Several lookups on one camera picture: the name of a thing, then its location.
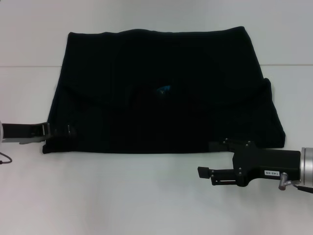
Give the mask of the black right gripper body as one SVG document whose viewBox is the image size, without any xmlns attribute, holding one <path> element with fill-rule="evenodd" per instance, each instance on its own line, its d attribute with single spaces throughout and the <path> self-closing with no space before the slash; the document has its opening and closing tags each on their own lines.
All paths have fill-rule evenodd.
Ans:
<svg viewBox="0 0 313 235">
<path fill-rule="evenodd" d="M 260 149 L 246 144 L 234 150 L 233 169 L 236 183 L 246 187 L 254 179 L 279 180 L 282 173 L 288 180 L 300 180 L 300 151 Z"/>
</svg>

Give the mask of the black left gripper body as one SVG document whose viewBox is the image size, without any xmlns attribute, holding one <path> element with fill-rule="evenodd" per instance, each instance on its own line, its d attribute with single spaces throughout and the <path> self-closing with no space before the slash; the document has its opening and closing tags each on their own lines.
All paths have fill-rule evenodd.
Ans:
<svg viewBox="0 0 313 235">
<path fill-rule="evenodd" d="M 2 125 L 2 142 L 29 144 L 43 142 L 51 137 L 49 123 Z"/>
</svg>

